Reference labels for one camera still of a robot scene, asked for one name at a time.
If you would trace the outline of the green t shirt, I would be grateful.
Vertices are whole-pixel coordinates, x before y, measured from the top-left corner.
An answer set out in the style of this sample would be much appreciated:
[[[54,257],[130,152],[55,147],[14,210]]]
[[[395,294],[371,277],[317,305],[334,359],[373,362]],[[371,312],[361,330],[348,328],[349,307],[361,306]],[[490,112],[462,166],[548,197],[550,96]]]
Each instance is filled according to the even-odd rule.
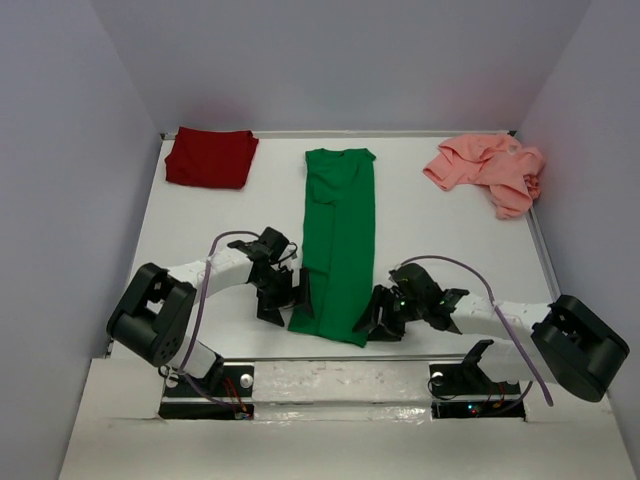
[[[373,290],[376,244],[374,161],[366,148],[305,153],[302,266],[313,313],[294,309],[289,330],[363,347],[353,327]]]

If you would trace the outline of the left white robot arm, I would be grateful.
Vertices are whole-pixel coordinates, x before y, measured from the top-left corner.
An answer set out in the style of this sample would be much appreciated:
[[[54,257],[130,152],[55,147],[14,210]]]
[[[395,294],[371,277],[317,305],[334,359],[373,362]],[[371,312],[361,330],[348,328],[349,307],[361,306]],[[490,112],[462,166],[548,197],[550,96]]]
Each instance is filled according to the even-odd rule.
[[[200,396],[212,399],[223,378],[223,357],[197,336],[207,298],[223,290],[252,285],[258,319],[281,326],[282,310],[299,307],[314,313],[310,273],[289,261],[297,249],[272,227],[262,233],[228,231],[224,247],[169,269],[146,263],[133,275],[112,312],[106,332],[154,367],[166,367]]]

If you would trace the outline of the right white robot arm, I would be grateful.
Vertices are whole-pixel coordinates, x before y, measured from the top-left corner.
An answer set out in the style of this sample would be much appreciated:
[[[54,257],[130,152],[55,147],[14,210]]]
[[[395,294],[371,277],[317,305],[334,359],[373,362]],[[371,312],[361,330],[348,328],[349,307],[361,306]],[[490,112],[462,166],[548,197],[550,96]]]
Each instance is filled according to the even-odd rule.
[[[550,383],[597,403],[627,359],[627,343],[579,299],[561,295],[537,304],[502,302],[494,294],[441,288],[417,263],[375,286],[353,329],[371,341],[395,342],[406,325],[424,321],[437,331],[477,335],[458,364],[431,369],[437,397],[492,394],[509,383]]]

